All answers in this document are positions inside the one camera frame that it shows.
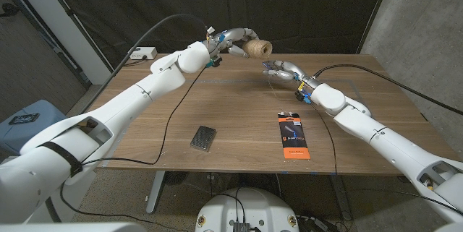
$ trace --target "white robotic arm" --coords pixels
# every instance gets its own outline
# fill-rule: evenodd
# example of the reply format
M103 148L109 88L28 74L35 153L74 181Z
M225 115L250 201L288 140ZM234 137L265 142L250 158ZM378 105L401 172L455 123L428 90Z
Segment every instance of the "white robotic arm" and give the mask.
M346 97L341 91L322 84L305 74L291 62L267 61L264 74L276 75L286 80L296 79L302 84L298 90L301 98L310 99L323 106L326 113L349 134L370 144L388 162L398 168L428 198L463 212L463 163L442 158L423 150L420 146L397 134L371 118L363 104ZM431 207L450 223L463 222L463 215L440 204L429 202Z
M182 72L218 66L221 50L232 47L233 41L254 38L254 31L239 28L220 33L210 43L195 42L155 61L152 74L100 108L35 135L21 149L21 156L0 166L0 223L23 222L63 182L71 185L92 171L98 162L81 163L103 158L154 100L184 84Z

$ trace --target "spool of twine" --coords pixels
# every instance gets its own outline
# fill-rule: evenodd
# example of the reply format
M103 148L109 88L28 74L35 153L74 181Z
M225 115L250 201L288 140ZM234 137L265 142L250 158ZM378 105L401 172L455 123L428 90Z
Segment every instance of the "spool of twine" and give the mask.
M272 53L272 44L266 40L249 40L243 44L243 51L250 58L268 59Z

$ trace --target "table leg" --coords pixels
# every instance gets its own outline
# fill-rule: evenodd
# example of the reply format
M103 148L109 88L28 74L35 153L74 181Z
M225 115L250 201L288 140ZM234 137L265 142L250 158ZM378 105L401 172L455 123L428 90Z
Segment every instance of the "table leg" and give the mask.
M342 178L339 175L332 175L330 178L334 193L336 194L336 199L338 200L339 209L341 210L341 216L344 220L351 220L352 216L350 214L349 201L347 200L347 193L345 192L346 189L344 188Z
M148 205L146 206L146 212L148 214L153 214L156 211L158 199L162 192L164 174L166 174L165 171L156 171L153 187L151 188L150 196L148 196Z

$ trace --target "wood grain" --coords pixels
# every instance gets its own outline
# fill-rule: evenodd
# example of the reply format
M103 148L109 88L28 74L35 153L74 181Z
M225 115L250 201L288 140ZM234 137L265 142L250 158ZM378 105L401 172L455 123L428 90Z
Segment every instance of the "wood grain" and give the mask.
M328 132L315 110L296 100L294 82L261 74L261 61L239 59L228 54L218 68L206 69L172 116L166 144L154 166L113 160L108 168L163 169L178 171L233 171L262 173L334 173L334 150ZM272 54L271 59L292 61L307 73L332 64L357 64L386 74L379 63L366 55ZM152 61L124 68L97 99L97 108L125 88L150 74ZM187 83L156 100L129 127L114 157L153 162L161 149L169 114L197 74L185 74ZM353 68L336 68L320 80L359 100L373 117L437 155L457 159L456 153L395 85ZM342 131L320 107L330 129L337 171L342 174L397 175L399 172L374 149ZM279 111L297 112L310 160L284 159L277 121ZM190 147L200 125L217 130L209 152Z

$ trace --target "black curtain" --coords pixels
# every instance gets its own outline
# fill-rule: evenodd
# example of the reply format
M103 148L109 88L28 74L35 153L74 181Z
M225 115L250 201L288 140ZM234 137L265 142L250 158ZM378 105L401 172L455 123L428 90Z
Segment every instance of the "black curtain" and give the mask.
M116 66L159 20L176 13L203 19L217 31L249 27L274 53L355 53L376 0L65 0ZM174 20L142 46L160 53L203 40L203 26Z

